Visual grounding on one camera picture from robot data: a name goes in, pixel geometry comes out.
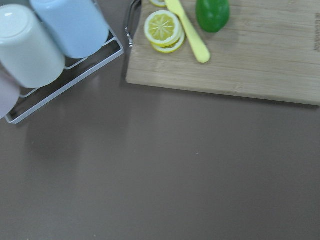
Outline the yellow plastic knife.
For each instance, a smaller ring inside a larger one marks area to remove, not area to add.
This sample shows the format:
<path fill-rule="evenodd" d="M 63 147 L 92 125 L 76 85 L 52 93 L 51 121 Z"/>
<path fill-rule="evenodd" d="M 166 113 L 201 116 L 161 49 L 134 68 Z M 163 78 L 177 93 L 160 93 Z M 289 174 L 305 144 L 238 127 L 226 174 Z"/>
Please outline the yellow plastic knife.
<path fill-rule="evenodd" d="M 189 20 L 181 2 L 179 0 L 165 0 L 165 4 L 169 11 L 177 15 L 180 19 L 196 60 L 202 64 L 207 63 L 211 58 L 211 54 Z"/>

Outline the lemon slices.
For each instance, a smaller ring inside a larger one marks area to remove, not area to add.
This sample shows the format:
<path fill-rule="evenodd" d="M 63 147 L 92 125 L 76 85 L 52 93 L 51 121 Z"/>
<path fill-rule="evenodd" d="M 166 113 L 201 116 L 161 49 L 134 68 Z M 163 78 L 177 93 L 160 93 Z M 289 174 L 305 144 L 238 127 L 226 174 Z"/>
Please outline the lemon slices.
<path fill-rule="evenodd" d="M 143 30 L 151 46 L 163 54 L 177 51 L 186 37 L 180 20 L 169 10 L 151 13 L 144 22 Z"/>

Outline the green lime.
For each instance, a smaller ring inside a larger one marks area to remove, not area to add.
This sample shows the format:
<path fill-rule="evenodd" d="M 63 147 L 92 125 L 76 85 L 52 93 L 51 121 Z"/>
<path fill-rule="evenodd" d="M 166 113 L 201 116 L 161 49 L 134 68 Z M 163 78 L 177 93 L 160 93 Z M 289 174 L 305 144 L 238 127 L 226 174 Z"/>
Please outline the green lime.
<path fill-rule="evenodd" d="M 195 13 L 199 26 L 208 33 L 217 33 L 230 18 L 228 0 L 197 0 Z"/>

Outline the light blue cup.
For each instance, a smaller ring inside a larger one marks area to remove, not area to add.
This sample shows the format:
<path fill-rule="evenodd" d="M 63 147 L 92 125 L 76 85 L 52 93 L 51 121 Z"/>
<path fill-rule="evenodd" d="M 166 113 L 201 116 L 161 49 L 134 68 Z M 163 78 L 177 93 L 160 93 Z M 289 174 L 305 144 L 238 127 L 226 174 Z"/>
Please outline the light blue cup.
<path fill-rule="evenodd" d="M 109 37 L 109 25 L 94 0 L 31 0 L 30 4 L 69 58 L 95 54 Z"/>

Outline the bamboo cutting board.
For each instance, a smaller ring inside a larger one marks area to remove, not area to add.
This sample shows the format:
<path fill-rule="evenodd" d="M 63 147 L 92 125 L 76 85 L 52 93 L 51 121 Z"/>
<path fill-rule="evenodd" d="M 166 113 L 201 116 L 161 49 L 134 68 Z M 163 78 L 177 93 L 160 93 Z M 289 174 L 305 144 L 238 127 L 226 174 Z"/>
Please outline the bamboo cutting board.
<path fill-rule="evenodd" d="M 133 38 L 130 84 L 256 98 L 320 103 L 320 3 L 317 0 L 232 0 L 227 25 L 203 31 L 195 1 L 182 6 L 211 57 L 199 63 L 187 41 L 169 54 L 152 48 L 144 22 L 158 10 L 148 0 Z"/>

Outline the white cup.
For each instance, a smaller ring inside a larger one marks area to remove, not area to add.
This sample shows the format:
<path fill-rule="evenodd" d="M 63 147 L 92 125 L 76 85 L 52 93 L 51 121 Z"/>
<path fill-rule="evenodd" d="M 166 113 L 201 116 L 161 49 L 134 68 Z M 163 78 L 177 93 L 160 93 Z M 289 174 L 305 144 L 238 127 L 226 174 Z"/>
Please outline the white cup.
<path fill-rule="evenodd" d="M 0 62 L 22 87 L 35 89 L 58 79 L 66 61 L 30 8 L 7 4 L 0 7 Z"/>

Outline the pink cup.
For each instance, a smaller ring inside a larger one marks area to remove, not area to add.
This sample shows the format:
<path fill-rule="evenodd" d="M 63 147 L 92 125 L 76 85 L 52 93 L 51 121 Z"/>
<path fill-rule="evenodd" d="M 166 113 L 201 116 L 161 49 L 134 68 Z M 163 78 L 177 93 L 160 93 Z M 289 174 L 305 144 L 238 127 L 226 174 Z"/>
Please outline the pink cup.
<path fill-rule="evenodd" d="M 0 118 L 4 118 L 16 105 L 20 86 L 7 74 L 0 73 Z"/>

